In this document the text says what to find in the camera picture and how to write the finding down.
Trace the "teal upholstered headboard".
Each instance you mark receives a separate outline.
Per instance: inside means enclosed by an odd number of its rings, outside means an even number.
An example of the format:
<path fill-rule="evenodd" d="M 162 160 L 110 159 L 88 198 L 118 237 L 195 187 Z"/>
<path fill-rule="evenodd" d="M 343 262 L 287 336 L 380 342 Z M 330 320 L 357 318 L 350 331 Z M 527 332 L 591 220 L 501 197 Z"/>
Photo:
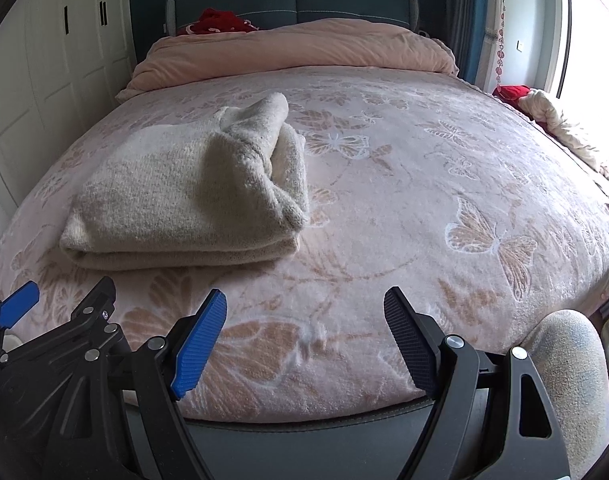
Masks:
<path fill-rule="evenodd" d="M 208 8 L 231 11 L 261 29 L 324 18 L 357 18 L 419 30 L 419 0 L 168 0 L 167 34 L 174 36 Z"/>

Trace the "pink folded duvet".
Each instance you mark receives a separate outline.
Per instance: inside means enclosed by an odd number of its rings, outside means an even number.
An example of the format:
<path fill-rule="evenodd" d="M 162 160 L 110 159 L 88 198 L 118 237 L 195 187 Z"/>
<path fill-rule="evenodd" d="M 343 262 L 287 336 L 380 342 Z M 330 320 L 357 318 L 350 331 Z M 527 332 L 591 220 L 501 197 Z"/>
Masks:
<path fill-rule="evenodd" d="M 379 67 L 455 76 L 453 52 L 410 29 L 356 18 L 324 18 L 257 32 L 183 35 L 155 42 L 116 96 L 192 82 L 305 66 Z"/>

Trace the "red cloth by window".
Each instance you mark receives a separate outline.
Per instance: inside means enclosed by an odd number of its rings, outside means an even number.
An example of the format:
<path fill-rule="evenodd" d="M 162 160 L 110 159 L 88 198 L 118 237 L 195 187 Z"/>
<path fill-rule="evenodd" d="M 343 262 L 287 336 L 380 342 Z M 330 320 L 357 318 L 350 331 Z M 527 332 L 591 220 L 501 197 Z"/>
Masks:
<path fill-rule="evenodd" d="M 495 96 L 503 103 L 514 107 L 515 110 L 521 110 L 518 102 L 520 99 L 528 96 L 530 88 L 523 84 L 501 84 L 496 86 L 492 92 L 492 96 Z"/>

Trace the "red cloth on headboard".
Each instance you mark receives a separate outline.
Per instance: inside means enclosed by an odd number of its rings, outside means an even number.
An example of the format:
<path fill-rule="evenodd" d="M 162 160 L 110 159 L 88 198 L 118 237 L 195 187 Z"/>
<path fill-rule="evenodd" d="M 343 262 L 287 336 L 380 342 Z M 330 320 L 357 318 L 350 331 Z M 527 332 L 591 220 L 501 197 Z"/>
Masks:
<path fill-rule="evenodd" d="M 220 11 L 208 8 L 200 14 L 196 22 L 183 25 L 177 31 L 183 35 L 212 35 L 224 32 L 257 32 L 258 27 L 250 21 L 240 18 L 232 11 Z"/>

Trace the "cream knit sweater black hearts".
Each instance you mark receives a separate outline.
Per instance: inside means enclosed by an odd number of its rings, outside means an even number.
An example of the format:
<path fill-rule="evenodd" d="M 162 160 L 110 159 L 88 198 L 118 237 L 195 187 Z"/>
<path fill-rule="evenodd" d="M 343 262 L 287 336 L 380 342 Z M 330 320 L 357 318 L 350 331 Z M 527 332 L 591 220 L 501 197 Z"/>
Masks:
<path fill-rule="evenodd" d="M 271 93 L 131 134 L 86 179 L 60 237 L 79 266 L 234 266 L 295 254 L 310 221 L 305 139 Z"/>

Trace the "person's fleece-clad knee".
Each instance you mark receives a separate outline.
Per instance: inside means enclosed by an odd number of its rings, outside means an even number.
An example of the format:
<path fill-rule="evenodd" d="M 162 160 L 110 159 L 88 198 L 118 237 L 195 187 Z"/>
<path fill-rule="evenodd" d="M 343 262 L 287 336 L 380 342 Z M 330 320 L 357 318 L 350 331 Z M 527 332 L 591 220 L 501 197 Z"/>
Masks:
<path fill-rule="evenodd" d="M 575 310 L 547 315 L 523 340 L 550 397 L 570 477 L 582 478 L 609 443 L 609 380 L 600 336 Z"/>

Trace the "white wardrobe with red stickers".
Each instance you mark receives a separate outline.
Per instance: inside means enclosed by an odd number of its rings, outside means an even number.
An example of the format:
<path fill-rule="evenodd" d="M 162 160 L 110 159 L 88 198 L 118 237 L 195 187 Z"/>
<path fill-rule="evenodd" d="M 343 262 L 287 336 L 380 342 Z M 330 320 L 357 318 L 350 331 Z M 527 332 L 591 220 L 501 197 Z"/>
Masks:
<path fill-rule="evenodd" d="M 14 2 L 0 24 L 4 206 L 116 107 L 135 64 L 129 0 Z"/>

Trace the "cream cloth by window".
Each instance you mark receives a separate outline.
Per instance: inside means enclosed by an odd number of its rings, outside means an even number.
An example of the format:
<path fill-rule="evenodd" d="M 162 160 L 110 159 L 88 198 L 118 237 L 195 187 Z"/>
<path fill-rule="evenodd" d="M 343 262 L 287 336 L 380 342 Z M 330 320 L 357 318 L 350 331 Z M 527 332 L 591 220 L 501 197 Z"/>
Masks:
<path fill-rule="evenodd" d="M 577 114 L 567 110 L 553 94 L 530 89 L 517 100 L 518 108 L 550 136 L 609 181 L 609 157 L 597 145 L 592 132 L 585 128 Z"/>

